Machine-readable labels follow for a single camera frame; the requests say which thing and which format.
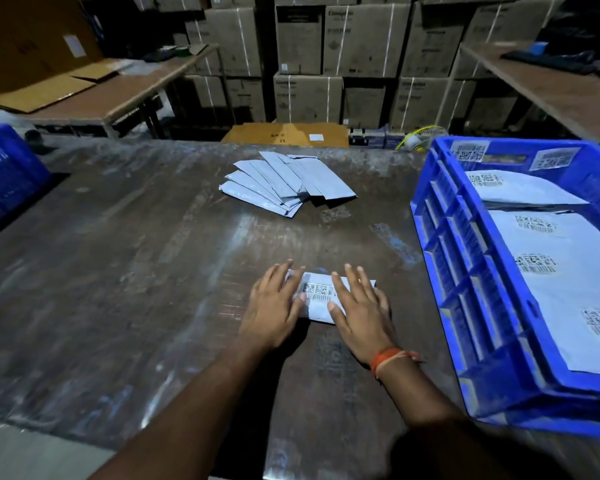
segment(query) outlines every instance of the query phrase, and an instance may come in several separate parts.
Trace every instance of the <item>person's right hand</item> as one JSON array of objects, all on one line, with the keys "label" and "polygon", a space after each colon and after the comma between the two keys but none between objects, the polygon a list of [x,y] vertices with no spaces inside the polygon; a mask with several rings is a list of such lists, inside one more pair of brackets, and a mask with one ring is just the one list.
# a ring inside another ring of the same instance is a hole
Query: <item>person's right hand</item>
[{"label": "person's right hand", "polygon": [[389,300],[384,292],[371,286],[362,266],[358,266],[358,272],[349,264],[344,268],[351,291],[335,271],[331,280],[347,315],[332,301],[327,308],[344,343],[360,362],[369,365],[378,353],[397,346],[389,320]]}]

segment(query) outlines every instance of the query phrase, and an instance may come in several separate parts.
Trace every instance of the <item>finger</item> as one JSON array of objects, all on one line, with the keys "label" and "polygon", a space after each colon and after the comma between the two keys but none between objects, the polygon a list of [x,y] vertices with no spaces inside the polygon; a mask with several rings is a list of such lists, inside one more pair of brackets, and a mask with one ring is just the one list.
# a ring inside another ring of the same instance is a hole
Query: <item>finger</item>
[{"label": "finger", "polygon": [[267,288],[269,290],[280,291],[280,288],[282,288],[282,285],[285,282],[285,278],[287,277],[287,272],[289,271],[289,268],[291,268],[291,265],[293,263],[293,259],[288,259],[286,263],[278,266],[277,270],[275,270],[275,272],[273,273],[269,284],[267,285]]},{"label": "finger", "polygon": [[287,323],[289,323],[292,328],[296,326],[296,322],[298,321],[298,317],[300,316],[300,312],[304,308],[305,303],[306,293],[300,293],[300,296],[298,296],[291,304],[291,310],[289,311]]},{"label": "finger", "polygon": [[260,289],[260,283],[262,282],[262,278],[256,281],[251,287],[251,293],[249,293],[249,299],[254,299]]},{"label": "finger", "polygon": [[267,288],[269,281],[271,281],[271,277],[273,276],[273,273],[275,273],[275,271],[277,270],[278,266],[280,265],[278,263],[275,263],[267,270],[267,272],[260,280],[260,290],[264,290]]},{"label": "finger", "polygon": [[369,278],[365,273],[365,269],[362,266],[358,266],[357,270],[360,277],[360,284],[362,285],[362,289],[365,291],[365,295],[367,295],[367,298],[369,298],[371,302],[377,303],[378,300],[376,298],[376,294],[374,293],[373,286],[371,286],[371,281],[369,281]]},{"label": "finger", "polygon": [[339,306],[330,301],[327,303],[327,310],[329,311],[329,315],[331,315],[331,319],[336,324],[336,327],[338,327],[338,331],[341,335],[344,333],[351,333],[351,329],[347,323],[347,318],[344,316],[344,313]]},{"label": "finger", "polygon": [[336,288],[338,299],[342,303],[342,306],[344,306],[344,309],[351,309],[355,306],[356,299],[353,298],[353,295],[347,290],[347,287],[344,286],[342,278],[335,271],[331,274],[331,281],[333,282],[333,287]]},{"label": "finger", "polygon": [[373,288],[374,293],[378,297],[378,305],[380,305],[380,309],[384,312],[385,316],[389,316],[389,311],[391,310],[391,306],[389,305],[389,298],[386,297],[384,291],[380,290],[380,288]]},{"label": "finger", "polygon": [[304,266],[300,267],[300,269],[296,269],[289,277],[284,286],[282,286],[281,293],[285,295],[288,299],[294,295],[297,291],[298,286],[300,286],[300,282],[302,282],[302,277],[304,275]]},{"label": "finger", "polygon": [[358,281],[358,274],[356,273],[356,270],[353,269],[350,264],[345,264],[344,270],[347,274],[347,279],[349,280],[349,288],[351,289],[351,293],[356,301],[358,303],[368,301],[369,298],[365,294],[365,291],[362,289],[362,285]]}]

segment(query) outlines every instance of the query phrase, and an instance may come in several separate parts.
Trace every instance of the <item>stack of white envelopes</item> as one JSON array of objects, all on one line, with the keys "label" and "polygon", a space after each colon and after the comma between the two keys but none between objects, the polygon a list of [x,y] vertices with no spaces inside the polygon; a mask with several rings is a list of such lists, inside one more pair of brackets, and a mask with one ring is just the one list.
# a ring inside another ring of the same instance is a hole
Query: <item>stack of white envelopes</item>
[{"label": "stack of white envelopes", "polygon": [[293,217],[309,197],[326,200],[355,197],[353,192],[317,157],[260,152],[264,160],[234,163],[238,171],[226,176],[220,190],[285,217]]}]

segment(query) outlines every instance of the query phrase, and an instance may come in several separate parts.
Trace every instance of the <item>brown tabletop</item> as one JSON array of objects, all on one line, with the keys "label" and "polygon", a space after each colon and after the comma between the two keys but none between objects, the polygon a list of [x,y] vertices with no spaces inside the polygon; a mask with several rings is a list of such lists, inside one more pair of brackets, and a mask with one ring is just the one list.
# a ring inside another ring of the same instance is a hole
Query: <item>brown tabletop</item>
[{"label": "brown tabletop", "polygon": [[147,75],[117,75],[23,117],[40,125],[87,125],[111,123],[136,108],[168,83],[183,75],[200,59],[216,50],[209,45],[198,55],[174,57]]},{"label": "brown tabletop", "polygon": [[463,43],[461,48],[576,136],[600,144],[600,78],[500,58],[528,45]]},{"label": "brown tabletop", "polygon": [[[46,163],[71,176],[0,233],[0,420],[119,448],[231,340],[252,283],[288,257],[318,273],[364,266],[401,345],[462,405],[409,208],[422,154],[49,140],[61,147]],[[318,155],[358,198],[288,219],[220,193],[258,150]],[[600,478],[597,438],[497,430]],[[256,373],[214,473],[376,478],[404,431],[335,327],[302,320]]]}]

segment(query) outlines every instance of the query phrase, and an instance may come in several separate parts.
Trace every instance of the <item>scratched table surface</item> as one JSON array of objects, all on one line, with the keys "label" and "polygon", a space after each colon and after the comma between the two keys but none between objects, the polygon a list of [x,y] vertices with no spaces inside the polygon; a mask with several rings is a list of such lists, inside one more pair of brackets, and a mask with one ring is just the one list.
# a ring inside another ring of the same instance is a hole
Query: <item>scratched table surface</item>
[{"label": "scratched table surface", "polygon": [[[409,209],[423,156],[58,140],[44,160],[71,176],[0,233],[0,421],[119,448],[237,334],[252,283],[289,257],[318,273],[364,266],[391,299],[401,344],[462,405]],[[358,198],[305,203],[288,219],[224,196],[232,163],[263,149],[319,156]],[[405,431],[398,412],[334,326],[302,327],[230,435],[244,426],[252,447],[264,438],[249,458],[262,457],[268,479],[382,476]],[[496,432],[600,478],[600,439]]]}]

